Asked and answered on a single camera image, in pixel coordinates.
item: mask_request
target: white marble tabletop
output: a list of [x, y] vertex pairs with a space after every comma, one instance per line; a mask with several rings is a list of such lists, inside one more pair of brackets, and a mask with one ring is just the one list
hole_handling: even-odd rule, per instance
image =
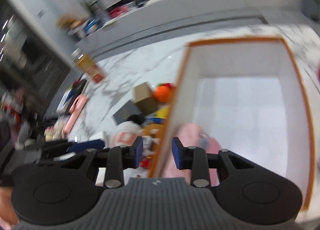
[[[100, 84], [89, 84], [85, 92], [89, 101], [71, 131], [69, 139], [74, 140], [77, 137], [77, 140], [82, 142], [99, 131], [111, 133], [116, 126], [113, 114], [132, 99], [132, 89], [135, 86], [143, 82], [148, 82], [152, 87], [158, 83], [174, 83], [186, 43], [199, 39], [247, 35], [281, 35], [292, 49], [310, 101], [318, 160], [320, 84], [316, 77], [316, 69], [320, 61], [320, 38], [305, 25], [254, 25], [213, 30], [157, 42], [104, 59], [99, 64], [108, 73], [108, 77]], [[319, 170], [317, 169], [315, 173], [316, 180], [310, 207], [308, 211], [299, 213], [298, 222], [320, 217]]]

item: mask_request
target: brown box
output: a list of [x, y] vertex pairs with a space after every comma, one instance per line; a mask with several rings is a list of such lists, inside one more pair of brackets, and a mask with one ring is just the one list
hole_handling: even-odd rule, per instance
[[156, 99], [153, 98], [153, 91], [147, 83], [142, 83], [134, 88], [134, 103], [144, 115], [149, 115], [158, 110]]

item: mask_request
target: gray gripper base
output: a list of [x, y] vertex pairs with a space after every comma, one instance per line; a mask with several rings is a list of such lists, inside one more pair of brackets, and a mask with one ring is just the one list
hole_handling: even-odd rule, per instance
[[301, 230], [294, 220], [273, 226], [240, 221], [218, 205], [209, 189], [191, 187], [184, 178], [131, 178], [124, 187], [105, 190], [97, 205], [81, 218], [59, 226], [34, 226], [21, 222], [14, 228], [27, 229]]

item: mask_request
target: bottle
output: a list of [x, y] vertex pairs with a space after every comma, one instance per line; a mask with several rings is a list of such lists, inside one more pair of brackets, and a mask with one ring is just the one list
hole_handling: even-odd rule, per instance
[[77, 66], [88, 74], [95, 83], [100, 83], [106, 77], [106, 73], [80, 48], [77, 48], [72, 56]]

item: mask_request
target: toy orange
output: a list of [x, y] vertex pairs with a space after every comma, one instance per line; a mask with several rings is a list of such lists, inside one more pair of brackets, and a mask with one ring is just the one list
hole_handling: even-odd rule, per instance
[[165, 85], [158, 86], [154, 95], [159, 102], [167, 102], [170, 96], [170, 88]]

